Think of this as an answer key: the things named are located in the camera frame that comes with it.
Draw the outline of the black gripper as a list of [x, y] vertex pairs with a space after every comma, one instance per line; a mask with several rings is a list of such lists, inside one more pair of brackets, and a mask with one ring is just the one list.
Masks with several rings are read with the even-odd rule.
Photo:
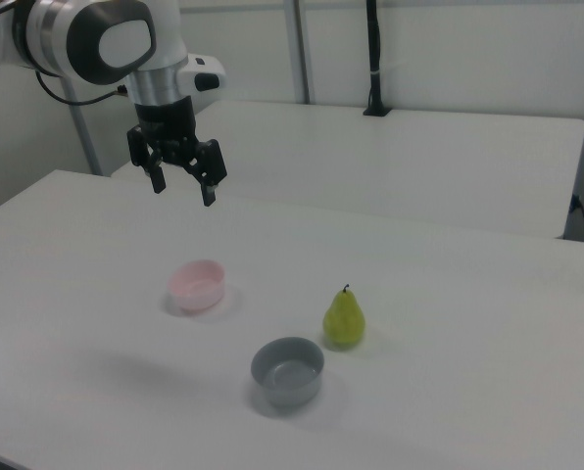
[[227, 170], [219, 142], [200, 142], [196, 137], [192, 99], [161, 106], [136, 104], [135, 111], [138, 125], [127, 132], [130, 159], [150, 178], [154, 192], [166, 189], [161, 162], [186, 165], [186, 171], [200, 184], [204, 206], [211, 206]]

